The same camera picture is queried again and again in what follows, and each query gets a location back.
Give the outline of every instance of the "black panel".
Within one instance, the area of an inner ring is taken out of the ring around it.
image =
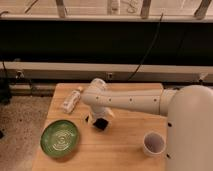
[[[5,60],[137,64],[157,22],[0,20]],[[213,65],[213,24],[161,23],[145,64]]]

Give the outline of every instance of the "white cup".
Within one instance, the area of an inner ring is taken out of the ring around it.
[[[149,157],[156,157],[165,151],[166,144],[163,137],[156,132],[149,132],[143,138],[143,151]]]

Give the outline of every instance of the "green plate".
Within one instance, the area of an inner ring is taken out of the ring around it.
[[[68,120],[58,120],[51,123],[41,136],[41,148],[48,156],[63,157],[77,144],[78,129]]]

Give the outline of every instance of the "small bottle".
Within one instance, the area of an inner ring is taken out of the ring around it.
[[[78,87],[77,89],[73,90],[64,100],[64,102],[61,105],[61,108],[63,109],[64,113],[71,113],[77,102],[80,100],[81,98],[81,92],[82,92],[83,88],[82,87]]]

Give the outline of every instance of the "wooden tabletop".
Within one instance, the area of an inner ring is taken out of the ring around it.
[[[141,112],[112,109],[111,119],[104,131],[89,127],[85,122],[89,107],[79,102],[71,115],[64,114],[60,105],[69,92],[79,85],[58,84],[51,102],[45,127],[55,120],[67,119],[78,127],[77,147],[61,159],[52,159],[38,147],[33,171],[164,171],[165,157],[144,155],[142,139],[146,132],[156,131],[166,137],[166,118]],[[108,84],[110,90],[162,89],[161,84]]]

